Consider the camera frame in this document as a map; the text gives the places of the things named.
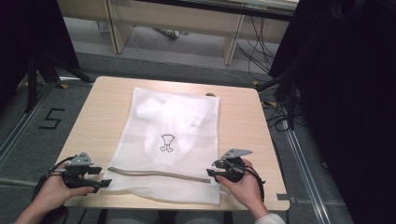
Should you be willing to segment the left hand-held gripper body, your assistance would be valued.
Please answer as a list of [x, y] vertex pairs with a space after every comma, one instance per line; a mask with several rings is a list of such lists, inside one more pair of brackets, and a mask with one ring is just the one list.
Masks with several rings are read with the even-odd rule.
[[70, 189], [91, 187], [92, 183], [85, 178], [93, 162], [87, 152], [81, 152], [74, 157], [69, 164], [66, 166], [66, 172], [64, 173], [64, 183]]

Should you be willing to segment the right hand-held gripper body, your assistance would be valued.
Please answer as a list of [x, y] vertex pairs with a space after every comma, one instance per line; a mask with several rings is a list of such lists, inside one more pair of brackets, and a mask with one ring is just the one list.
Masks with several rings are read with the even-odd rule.
[[231, 148], [219, 160], [224, 160], [224, 168], [217, 172], [224, 172], [224, 177], [231, 182], [239, 182], [246, 171], [242, 156], [251, 154], [252, 150]]

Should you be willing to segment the white mesh laundry bag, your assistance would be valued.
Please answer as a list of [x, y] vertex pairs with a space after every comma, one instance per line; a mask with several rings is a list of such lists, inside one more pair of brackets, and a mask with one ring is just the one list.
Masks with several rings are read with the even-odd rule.
[[105, 178], [108, 191], [169, 203], [220, 203], [219, 98], [136, 88]]

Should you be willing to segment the person's left hand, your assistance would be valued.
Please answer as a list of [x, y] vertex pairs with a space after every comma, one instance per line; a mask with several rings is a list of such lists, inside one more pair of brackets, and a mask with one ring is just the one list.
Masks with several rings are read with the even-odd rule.
[[93, 191], [93, 187], [70, 189], [64, 183], [63, 173], [54, 171], [37, 193], [33, 205], [39, 213], [45, 214], [60, 207], [73, 197], [85, 196]]

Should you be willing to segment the person's right hand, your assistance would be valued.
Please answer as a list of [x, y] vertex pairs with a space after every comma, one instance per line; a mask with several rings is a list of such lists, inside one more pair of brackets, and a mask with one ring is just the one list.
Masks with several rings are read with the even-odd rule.
[[243, 160], [243, 162], [247, 170], [239, 182], [231, 182], [219, 175], [216, 176], [216, 179], [232, 193], [238, 202], [248, 209], [255, 219], [260, 219], [267, 216], [269, 211], [262, 201], [259, 184], [253, 174], [252, 163], [248, 160]]

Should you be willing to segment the white garment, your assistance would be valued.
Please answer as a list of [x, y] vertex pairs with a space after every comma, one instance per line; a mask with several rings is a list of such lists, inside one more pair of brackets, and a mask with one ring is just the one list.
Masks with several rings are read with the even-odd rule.
[[216, 99], [156, 94], [134, 105], [133, 118], [150, 158], [176, 166], [216, 156], [218, 112]]

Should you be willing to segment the black metal stand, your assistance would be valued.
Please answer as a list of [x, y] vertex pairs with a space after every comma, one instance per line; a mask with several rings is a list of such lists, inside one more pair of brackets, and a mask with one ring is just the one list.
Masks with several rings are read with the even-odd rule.
[[60, 77], [55, 71], [56, 66], [61, 67], [84, 82], [93, 83], [90, 77], [59, 58], [45, 51], [34, 51], [28, 60], [28, 102], [26, 112], [30, 112], [37, 104], [37, 75], [42, 76], [46, 83], [57, 84], [60, 81]]
[[261, 92], [270, 87], [275, 86], [275, 84], [277, 84], [277, 89], [274, 96], [278, 101], [286, 104], [287, 123], [289, 124], [289, 129], [293, 131], [294, 107], [296, 104], [295, 95], [297, 91], [294, 74], [292, 72], [285, 72], [280, 76], [275, 77], [272, 80], [259, 85], [258, 87], [255, 88], [255, 90], [257, 92]]

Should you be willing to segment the black curtain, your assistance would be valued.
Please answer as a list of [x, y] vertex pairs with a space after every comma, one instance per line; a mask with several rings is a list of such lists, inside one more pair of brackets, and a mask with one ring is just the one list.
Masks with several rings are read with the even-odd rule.
[[300, 91], [355, 224], [396, 224], [396, 0], [299, 0], [270, 70]]
[[85, 81], [58, 0], [0, 0], [0, 110], [28, 72], [59, 65]]

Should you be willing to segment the light wooden desk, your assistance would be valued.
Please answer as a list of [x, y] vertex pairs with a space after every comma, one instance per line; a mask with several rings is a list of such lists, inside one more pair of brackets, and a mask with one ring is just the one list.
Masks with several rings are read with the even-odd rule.
[[107, 23], [117, 54], [133, 28], [143, 26], [220, 36], [224, 63], [229, 65], [239, 39], [280, 43], [300, 0], [208, 0], [207, 9], [179, 0], [57, 1], [65, 17]]

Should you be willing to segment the metal floor rail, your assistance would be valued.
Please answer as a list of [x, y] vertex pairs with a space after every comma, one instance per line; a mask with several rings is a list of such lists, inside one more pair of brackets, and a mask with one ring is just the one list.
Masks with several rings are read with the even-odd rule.
[[20, 142], [24, 133], [27, 131], [30, 124], [35, 119], [38, 111], [41, 109], [46, 98], [53, 91], [54, 85], [46, 85], [42, 91], [38, 94], [35, 105], [23, 114], [21, 119], [18, 121], [12, 132], [7, 136], [6, 140], [0, 145], [0, 168], [6, 163], [8, 157], [14, 150], [15, 146]]
[[287, 121], [282, 122], [283, 127], [286, 130], [286, 135], [292, 150], [292, 153], [295, 157], [298, 169], [301, 173], [302, 180], [304, 181], [304, 185], [312, 204], [313, 210], [316, 214], [318, 224], [332, 224], [327, 207], [322, 200], [322, 197], [318, 191], [318, 187], [316, 182], [313, 179], [313, 176], [310, 172], [308, 164], [306, 162], [304, 153], [301, 149], [300, 142], [297, 139], [295, 131], [291, 128], [291, 125]]

